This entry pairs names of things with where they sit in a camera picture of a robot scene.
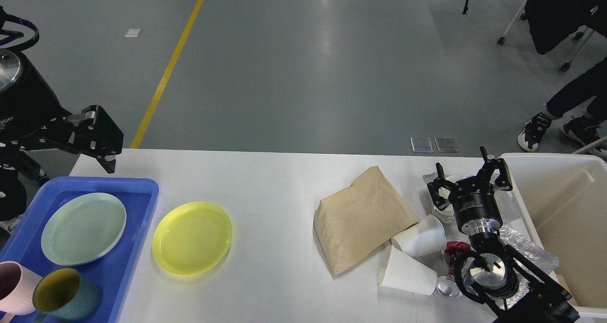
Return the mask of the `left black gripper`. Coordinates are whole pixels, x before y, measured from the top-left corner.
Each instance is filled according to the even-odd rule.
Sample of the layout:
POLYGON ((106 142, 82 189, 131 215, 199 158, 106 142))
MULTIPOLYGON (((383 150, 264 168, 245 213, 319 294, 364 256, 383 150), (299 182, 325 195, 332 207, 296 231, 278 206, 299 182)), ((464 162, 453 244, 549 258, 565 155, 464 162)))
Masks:
POLYGON ((54 91, 22 52, 1 50, 0 166, 15 170, 43 185, 50 180, 42 167, 21 146, 11 144, 40 140, 52 142, 71 154, 97 160, 109 174, 115 173, 124 133, 100 105, 80 113, 64 109, 54 91))

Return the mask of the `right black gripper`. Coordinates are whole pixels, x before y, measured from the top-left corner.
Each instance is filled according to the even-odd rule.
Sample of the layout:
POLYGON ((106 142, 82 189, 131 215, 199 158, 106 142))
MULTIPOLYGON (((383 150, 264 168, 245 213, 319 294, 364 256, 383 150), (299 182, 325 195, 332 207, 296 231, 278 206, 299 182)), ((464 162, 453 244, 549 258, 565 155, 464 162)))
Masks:
POLYGON ((442 165, 436 163, 437 176, 427 183, 432 203, 439 211, 452 204, 455 221, 462 234, 497 232, 503 220, 494 197, 495 191, 512 191, 514 188, 506 161, 488 154, 484 146, 479 150, 484 164, 477 172, 476 180, 449 181, 442 165), (449 191, 449 197, 441 196, 440 189, 449 191))

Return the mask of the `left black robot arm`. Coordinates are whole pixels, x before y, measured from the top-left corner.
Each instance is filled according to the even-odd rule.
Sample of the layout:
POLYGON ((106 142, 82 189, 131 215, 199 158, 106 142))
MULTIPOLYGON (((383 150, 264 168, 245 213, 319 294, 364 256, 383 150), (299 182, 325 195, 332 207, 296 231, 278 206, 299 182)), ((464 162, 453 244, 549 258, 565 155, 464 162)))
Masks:
POLYGON ((24 53, 39 41, 37 27, 2 10, 1 25, 7 23, 28 28, 33 35, 25 39, 22 31, 1 29, 1 167, 42 183, 48 176, 28 152, 59 149, 94 158, 107 173, 114 173, 123 131, 100 105, 79 113, 65 109, 24 53))

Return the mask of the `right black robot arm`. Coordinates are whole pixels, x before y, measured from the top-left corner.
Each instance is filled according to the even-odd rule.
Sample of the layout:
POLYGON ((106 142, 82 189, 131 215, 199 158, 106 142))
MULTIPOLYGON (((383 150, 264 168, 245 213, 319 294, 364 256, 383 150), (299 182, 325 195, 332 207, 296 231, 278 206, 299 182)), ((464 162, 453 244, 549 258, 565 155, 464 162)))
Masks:
POLYGON ((458 231, 469 239, 470 250, 454 259, 457 287, 487 305, 497 323, 574 323, 579 312, 571 294, 501 238, 495 192, 512 191, 509 168, 484 147, 480 151, 484 163, 475 175, 450 181, 436 163, 437 175, 427 183, 432 204, 440 211, 451 206, 458 231))

